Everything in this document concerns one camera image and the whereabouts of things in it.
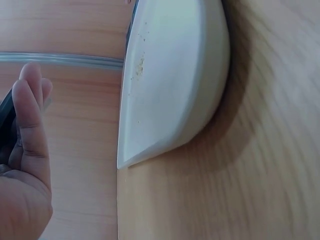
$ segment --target finger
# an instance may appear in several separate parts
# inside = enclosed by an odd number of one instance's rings
[[[52,82],[47,78],[41,79],[41,86],[42,86],[43,103],[45,103],[50,97],[50,94],[54,86],[52,85]]]
[[[53,85],[49,79],[42,78],[41,79],[41,87],[42,87],[42,95],[43,95],[43,104],[47,105],[50,93],[53,89]],[[6,163],[8,163],[11,169],[20,170],[21,169],[21,159],[24,154],[24,149],[22,146],[20,128],[17,127],[16,121],[13,122],[12,128],[14,128],[15,133],[15,142],[10,145],[10,151],[6,151],[5,153],[8,155],[4,155],[3,157],[6,158]]]
[[[24,65],[19,77],[20,80],[26,80],[28,82],[40,109],[42,109],[44,102],[41,78],[40,66],[35,63]]]
[[[50,189],[49,151],[42,115],[26,80],[15,82],[12,100],[23,147],[21,171],[38,178]]]

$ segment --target white ceramic bowl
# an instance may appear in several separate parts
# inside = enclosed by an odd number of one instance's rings
[[[123,73],[117,167],[189,142],[217,109],[229,59],[220,0],[139,0]]]

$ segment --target food residue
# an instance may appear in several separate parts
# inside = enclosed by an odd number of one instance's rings
[[[137,69],[136,69],[136,75],[137,76],[141,76],[142,75],[142,73],[143,73],[143,71],[144,71],[144,61],[145,61],[145,57],[144,56],[142,56],[141,57],[141,59],[140,59],[140,62],[139,62],[139,64],[138,64],[138,66],[137,66]]]

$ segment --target human hand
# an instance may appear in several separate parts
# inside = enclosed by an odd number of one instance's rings
[[[52,213],[49,151],[42,110],[52,91],[40,67],[26,64],[12,88],[17,140],[1,149],[0,240],[37,240]]]

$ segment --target table surface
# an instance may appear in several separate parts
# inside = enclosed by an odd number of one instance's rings
[[[122,59],[132,7],[125,0],[2,0],[0,51]]]
[[[320,2],[223,3],[221,105],[189,144],[118,171],[120,240],[320,238]]]

